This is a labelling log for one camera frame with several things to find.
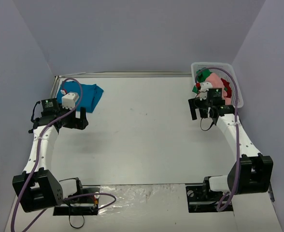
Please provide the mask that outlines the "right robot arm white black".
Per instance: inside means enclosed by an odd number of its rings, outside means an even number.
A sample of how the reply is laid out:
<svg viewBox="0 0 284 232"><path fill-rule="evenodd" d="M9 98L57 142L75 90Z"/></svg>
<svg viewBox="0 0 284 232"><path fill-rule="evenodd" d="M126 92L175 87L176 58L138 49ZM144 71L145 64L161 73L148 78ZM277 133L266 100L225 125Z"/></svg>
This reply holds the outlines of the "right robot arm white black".
<svg viewBox="0 0 284 232"><path fill-rule="evenodd" d="M233 105L226 105L220 98L221 89L210 88L189 99L193 120L210 118L212 125L222 132L235 158L227 175L209 176L202 186L202 195L214 199L219 192L235 195L266 192L270 186L273 160L264 156L249 139Z"/></svg>

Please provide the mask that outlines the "pink t shirt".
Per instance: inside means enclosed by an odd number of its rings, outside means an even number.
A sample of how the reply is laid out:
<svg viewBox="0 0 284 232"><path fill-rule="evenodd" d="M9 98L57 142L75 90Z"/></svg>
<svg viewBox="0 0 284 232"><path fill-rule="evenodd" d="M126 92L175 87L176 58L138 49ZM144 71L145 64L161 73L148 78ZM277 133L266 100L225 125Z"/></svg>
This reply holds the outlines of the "pink t shirt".
<svg viewBox="0 0 284 232"><path fill-rule="evenodd" d="M226 95L227 93L224 90L224 85L221 81L221 78L215 74L212 73L209 77L206 78L205 82L210 82L213 86L213 88L221 88L222 89L222 98L225 100L225 105L230 105L231 104L231 98L227 98Z"/></svg>

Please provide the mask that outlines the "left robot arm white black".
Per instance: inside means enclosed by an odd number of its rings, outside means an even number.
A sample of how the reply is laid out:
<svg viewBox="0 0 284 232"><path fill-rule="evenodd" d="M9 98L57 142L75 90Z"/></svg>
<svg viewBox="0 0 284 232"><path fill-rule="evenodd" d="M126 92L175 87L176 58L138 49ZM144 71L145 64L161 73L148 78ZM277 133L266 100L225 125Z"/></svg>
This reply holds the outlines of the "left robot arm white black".
<svg viewBox="0 0 284 232"><path fill-rule="evenodd" d="M86 109L76 109L81 100L75 100L71 107L64 107L57 99L42 100L41 117L33 118L32 148L29 160L22 173L13 177L12 185L18 197L18 205L26 213L58 206L63 200L63 190L49 167L56 139L62 127L83 130L88 126Z"/></svg>

